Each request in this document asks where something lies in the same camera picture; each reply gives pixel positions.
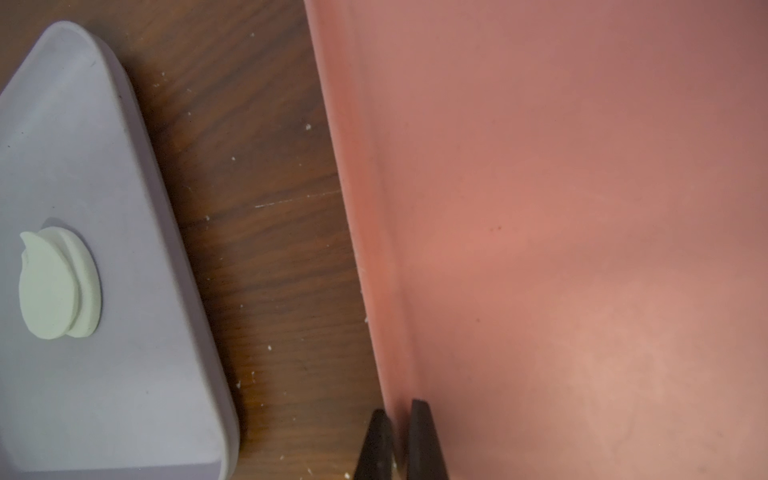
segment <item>pink plastic tray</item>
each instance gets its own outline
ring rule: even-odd
[[[453,479],[768,475],[768,9],[307,0],[386,408]]]

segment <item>wooden surface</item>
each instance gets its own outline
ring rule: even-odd
[[[6,0],[1,85],[62,19],[136,91],[237,406],[234,478],[351,474],[381,395],[303,3]]]

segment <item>scratch on wood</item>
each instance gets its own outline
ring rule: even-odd
[[[273,205],[288,204],[289,202],[295,202],[296,200],[306,200],[307,198],[325,197],[326,195],[340,194],[341,190],[334,190],[331,192],[323,192],[321,194],[307,195],[306,197],[289,198],[288,200],[278,200],[277,202],[269,202],[268,204],[254,205],[254,208],[272,207]]]

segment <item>wood grain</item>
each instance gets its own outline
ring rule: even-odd
[[[303,3],[3,2],[1,85],[62,19],[136,90],[237,405],[234,478],[351,474],[381,394]]]

